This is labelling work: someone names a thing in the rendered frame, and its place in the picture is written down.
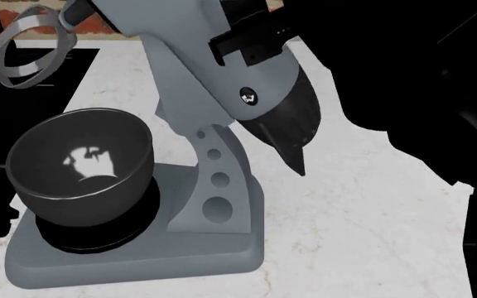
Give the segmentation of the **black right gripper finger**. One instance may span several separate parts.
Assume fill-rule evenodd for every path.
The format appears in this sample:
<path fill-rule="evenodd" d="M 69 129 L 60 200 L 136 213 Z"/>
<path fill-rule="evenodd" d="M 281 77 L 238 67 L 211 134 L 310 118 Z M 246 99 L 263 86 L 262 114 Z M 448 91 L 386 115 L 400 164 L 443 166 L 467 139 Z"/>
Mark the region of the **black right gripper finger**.
<path fill-rule="evenodd" d="M 227 16 L 268 11 L 266 0 L 219 0 Z"/>
<path fill-rule="evenodd" d="M 287 12 L 257 12 L 214 37 L 209 47 L 216 63 L 225 66 L 224 57 L 240 51 L 246 66 L 254 66 L 282 53 L 284 44 L 298 36 Z"/>

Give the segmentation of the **grey stand mixer base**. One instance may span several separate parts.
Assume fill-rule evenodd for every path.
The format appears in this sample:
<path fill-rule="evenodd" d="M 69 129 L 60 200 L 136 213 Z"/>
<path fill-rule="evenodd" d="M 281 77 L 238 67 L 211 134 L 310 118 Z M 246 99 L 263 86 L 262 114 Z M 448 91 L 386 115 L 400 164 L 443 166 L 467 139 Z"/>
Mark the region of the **grey stand mixer base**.
<path fill-rule="evenodd" d="M 23 289 L 227 275 L 264 260 L 264 195 L 234 133 L 217 125 L 188 138 L 196 166 L 158 163 L 125 215 L 62 228 L 25 212 L 4 261 Z"/>

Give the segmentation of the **silver whisk attachment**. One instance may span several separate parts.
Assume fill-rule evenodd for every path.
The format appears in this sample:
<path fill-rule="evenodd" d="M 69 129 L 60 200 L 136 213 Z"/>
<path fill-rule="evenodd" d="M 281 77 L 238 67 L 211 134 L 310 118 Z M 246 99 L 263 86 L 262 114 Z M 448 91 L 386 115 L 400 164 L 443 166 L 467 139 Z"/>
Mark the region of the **silver whisk attachment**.
<path fill-rule="evenodd" d="M 57 36 L 56 48 L 40 59 L 21 66 L 5 66 L 7 47 L 15 36 L 39 26 L 50 26 Z M 0 34 L 0 84 L 9 89 L 28 89 L 47 79 L 63 64 L 66 55 L 77 42 L 71 26 L 62 13 L 40 4 L 19 14 Z"/>

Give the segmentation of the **dark metal mixing bowl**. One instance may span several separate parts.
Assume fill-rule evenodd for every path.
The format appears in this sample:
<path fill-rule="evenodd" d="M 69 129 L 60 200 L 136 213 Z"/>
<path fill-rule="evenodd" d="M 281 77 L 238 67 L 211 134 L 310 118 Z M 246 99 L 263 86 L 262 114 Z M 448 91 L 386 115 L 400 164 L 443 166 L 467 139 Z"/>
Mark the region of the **dark metal mixing bowl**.
<path fill-rule="evenodd" d="M 6 172 L 44 240 L 64 252 L 106 252 L 143 233 L 160 208 L 148 126 L 115 108 L 82 108 L 24 133 Z"/>

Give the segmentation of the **black cooktop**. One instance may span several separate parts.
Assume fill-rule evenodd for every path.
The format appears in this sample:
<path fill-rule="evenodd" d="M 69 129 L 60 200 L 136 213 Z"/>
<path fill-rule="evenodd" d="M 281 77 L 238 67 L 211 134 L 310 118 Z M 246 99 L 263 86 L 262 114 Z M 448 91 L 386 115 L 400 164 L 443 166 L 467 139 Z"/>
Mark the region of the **black cooktop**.
<path fill-rule="evenodd" d="M 10 206 L 15 190 L 5 172 L 7 154 L 23 133 L 64 112 L 98 53 L 98 49 L 70 51 L 54 74 L 28 89 L 0 84 L 0 238 L 8 235 L 11 221 L 19 216 Z"/>

